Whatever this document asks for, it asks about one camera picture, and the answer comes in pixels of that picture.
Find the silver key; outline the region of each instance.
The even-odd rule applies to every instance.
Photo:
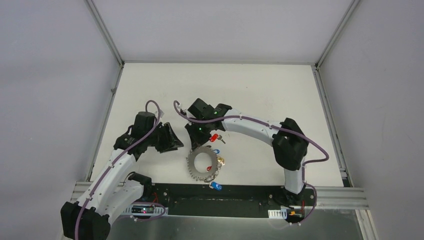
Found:
[[[226,144],[225,141],[223,140],[223,136],[218,135],[218,138],[217,139],[220,140],[221,142],[223,142],[224,144]]]

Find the white enclosure panel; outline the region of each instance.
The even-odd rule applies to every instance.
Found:
[[[83,0],[0,2],[0,239],[54,240],[118,64]]]
[[[315,63],[351,0],[95,0],[125,61]]]
[[[380,239],[422,239],[424,1],[362,1],[321,68]]]
[[[248,115],[269,120],[297,121],[302,131],[330,154],[325,163],[306,168],[306,180],[317,186],[343,186],[335,152],[310,66],[251,64],[128,63],[125,65],[94,165],[99,174],[117,137],[144,111],[146,101],[158,101],[185,147],[159,154],[153,148],[141,155],[133,171],[156,183],[196,183],[189,175],[186,157],[190,138],[187,121],[174,110],[173,101],[188,108],[196,98],[216,106],[224,103]],[[284,169],[275,161],[268,144],[234,132],[219,131],[226,144],[211,143],[225,159],[216,181],[233,185],[283,185]],[[307,160],[322,158],[312,145]]]

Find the orange component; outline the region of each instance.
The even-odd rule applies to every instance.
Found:
[[[211,136],[210,138],[209,138],[209,140],[210,140],[210,142],[211,143],[213,143],[213,142],[215,142],[215,140],[218,138],[218,134],[217,133],[215,133],[213,136]]]

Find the glass panel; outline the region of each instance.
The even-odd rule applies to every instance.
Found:
[[[117,220],[108,240],[358,240],[354,210],[316,209],[301,226],[283,219],[165,216],[153,221]]]

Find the blue object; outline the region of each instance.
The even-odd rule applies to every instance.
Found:
[[[218,183],[216,183],[214,181],[211,182],[211,183],[209,183],[209,187],[211,189],[215,189],[215,190],[218,190],[218,191],[221,191],[223,189],[223,186],[221,186],[220,184],[218,184]]]

